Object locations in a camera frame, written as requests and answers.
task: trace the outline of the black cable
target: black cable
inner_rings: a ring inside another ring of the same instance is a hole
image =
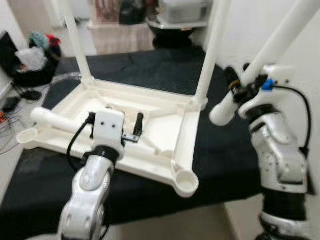
[[[0,152],[0,155],[4,155],[4,154],[10,152],[11,150],[15,149],[15,148],[18,147],[19,145],[20,145],[19,143],[13,145],[13,146],[10,147],[8,150],[6,150],[6,151],[4,151],[4,152]]]
[[[311,139],[311,131],[312,131],[312,115],[311,115],[311,107],[310,103],[307,99],[307,97],[299,90],[292,88],[292,87],[287,87],[287,86],[279,86],[279,85],[274,85],[273,86],[276,89],[282,89],[282,90],[287,90],[287,91],[292,91],[298,94],[300,97],[302,97],[305,108],[306,108],[306,113],[307,113],[307,133],[306,133],[306,138],[305,138],[305,143],[304,143],[304,149],[308,150],[309,149],[309,144],[310,144],[310,139]]]
[[[71,148],[73,146],[73,144],[75,143],[75,141],[77,140],[78,136],[80,135],[80,133],[83,131],[83,129],[86,127],[87,124],[94,124],[95,123],[95,119],[96,119],[96,114],[94,112],[89,112],[89,116],[88,118],[85,120],[85,122],[82,124],[82,126],[79,128],[79,130],[75,133],[75,135],[73,136],[71,142],[69,143],[68,149],[66,150],[66,159],[69,163],[69,165],[71,166],[71,168],[77,172],[79,169],[73,164],[72,160],[71,160]]]
[[[75,143],[75,141],[77,140],[78,136],[80,135],[80,133],[82,132],[82,130],[86,127],[86,125],[88,124],[88,121],[86,120],[82,126],[79,128],[79,130],[75,133],[75,135],[73,136],[69,146],[68,146],[68,149],[66,150],[66,159],[69,163],[69,165],[71,166],[71,168],[75,171],[75,172],[78,172],[78,168],[73,164],[72,160],[71,160],[71,156],[70,156],[70,153],[71,153],[71,148],[73,146],[73,144]]]

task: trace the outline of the white container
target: white container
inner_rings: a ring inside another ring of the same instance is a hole
[[[198,22],[207,16],[208,0],[160,0],[160,18],[167,23]]]

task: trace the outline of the white tube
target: white tube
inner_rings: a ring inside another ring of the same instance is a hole
[[[73,134],[75,134],[82,126],[82,123],[78,123],[76,121],[54,114],[50,110],[43,107],[36,107],[31,113],[31,119],[38,124],[51,125],[56,129],[60,129]],[[90,137],[91,133],[91,128],[89,126],[86,126],[83,129],[81,135]]]
[[[314,17],[319,8],[320,0],[299,0],[244,72],[241,77],[241,84],[246,86],[252,83],[265,65],[275,64]],[[218,126],[227,125],[236,111],[237,108],[233,102],[232,93],[229,92],[224,100],[211,111],[210,120]]]
[[[244,72],[241,84],[246,86],[252,83],[265,65],[277,63],[319,8],[320,0],[299,0]]]
[[[94,78],[91,75],[86,56],[81,48],[78,28],[69,1],[70,0],[61,0],[60,3],[62,4],[64,19],[69,31],[75,58],[82,75],[81,82],[85,84],[93,84]]]
[[[219,53],[219,43],[224,33],[231,0],[217,0],[213,4],[214,19],[208,48],[206,51],[201,76],[196,90],[195,98],[199,103],[207,102],[207,94],[214,73],[217,57]]]

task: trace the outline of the white plastic bag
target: white plastic bag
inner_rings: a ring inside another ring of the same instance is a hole
[[[21,63],[26,65],[28,71],[39,71],[44,68],[47,63],[45,52],[42,48],[34,46],[15,53]]]

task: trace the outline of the black cloth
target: black cloth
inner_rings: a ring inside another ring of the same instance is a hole
[[[194,95],[205,54],[200,48],[159,50],[88,57],[92,74],[101,80]],[[77,71],[74,58],[62,59],[56,74]],[[43,107],[52,109],[79,84],[53,85]],[[209,112],[227,93],[223,71],[215,67],[201,113],[193,158],[199,188],[191,198],[171,186],[116,170],[105,208],[113,225],[178,211],[240,200],[261,191],[258,158],[246,121],[238,116],[225,127],[211,124]],[[24,150],[0,209],[0,239],[22,240],[57,231],[61,211],[71,196],[73,170],[63,154]]]

